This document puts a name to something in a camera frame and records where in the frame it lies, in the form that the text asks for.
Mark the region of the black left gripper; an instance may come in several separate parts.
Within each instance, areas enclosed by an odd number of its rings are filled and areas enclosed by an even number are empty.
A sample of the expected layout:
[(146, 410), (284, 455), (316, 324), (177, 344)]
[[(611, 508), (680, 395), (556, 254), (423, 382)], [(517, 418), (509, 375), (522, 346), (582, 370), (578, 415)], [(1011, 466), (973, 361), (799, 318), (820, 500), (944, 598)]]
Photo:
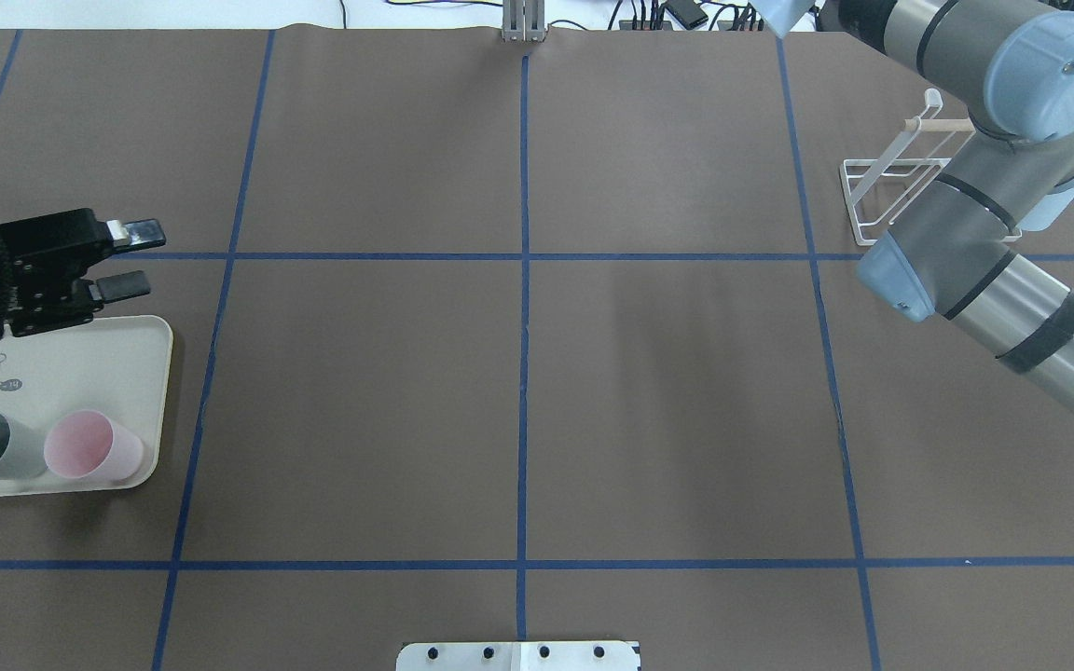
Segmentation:
[(157, 218), (101, 220), (87, 208), (0, 225), (0, 340), (90, 322), (108, 303), (153, 293), (144, 271), (98, 280), (87, 272), (118, 251), (166, 245)]

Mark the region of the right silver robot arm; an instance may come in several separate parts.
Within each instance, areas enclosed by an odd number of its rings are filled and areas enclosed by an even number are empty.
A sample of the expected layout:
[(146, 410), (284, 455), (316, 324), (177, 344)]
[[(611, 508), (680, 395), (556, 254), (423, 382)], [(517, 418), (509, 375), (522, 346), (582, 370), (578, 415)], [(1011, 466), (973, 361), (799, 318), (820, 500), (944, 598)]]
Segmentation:
[(1007, 245), (1074, 199), (1074, 12), (831, 1), (821, 14), (964, 103), (973, 136), (862, 256), (911, 322), (943, 317), (1074, 415), (1074, 290)]

